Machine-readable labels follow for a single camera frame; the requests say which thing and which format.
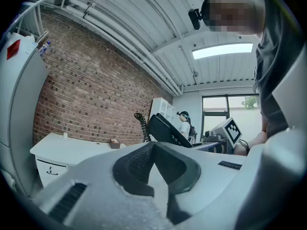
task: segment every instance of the rectangular light panel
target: rectangular light panel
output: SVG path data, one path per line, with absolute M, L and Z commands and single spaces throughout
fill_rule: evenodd
M 193 50 L 192 53 L 194 59 L 200 59 L 209 56 L 218 56 L 233 53 L 250 53 L 252 49 L 252 43 L 224 44 Z

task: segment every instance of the white t-shirt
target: white t-shirt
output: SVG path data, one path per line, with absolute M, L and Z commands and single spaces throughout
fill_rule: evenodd
M 189 132 L 190 132 L 190 124 L 188 122 L 183 122 L 179 128 L 180 132 L 185 133 L 185 138 L 188 139 L 189 137 Z

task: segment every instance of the red paper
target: red paper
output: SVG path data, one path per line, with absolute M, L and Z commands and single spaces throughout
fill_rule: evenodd
M 19 49 L 20 39 L 18 39 L 15 43 L 8 47 L 8 56 L 6 60 L 17 54 Z

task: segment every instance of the water bottle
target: water bottle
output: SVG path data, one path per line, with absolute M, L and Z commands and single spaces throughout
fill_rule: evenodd
M 50 44 L 50 41 L 48 41 L 47 43 L 45 43 L 45 44 L 39 49 L 39 54 L 40 54 L 40 56 L 42 56 L 42 55 L 44 54 L 44 52 L 47 50 L 49 44 Z

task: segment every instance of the man in dark t-shirt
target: man in dark t-shirt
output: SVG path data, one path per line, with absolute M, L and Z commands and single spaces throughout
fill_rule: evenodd
M 260 94 L 262 130 L 248 142 L 249 148 L 288 127 L 272 91 L 299 55 L 304 37 L 287 13 L 278 0 L 205 0 L 201 8 L 211 30 L 254 35 L 260 40 L 254 89 Z M 235 154 L 246 155 L 247 150 L 237 145 Z

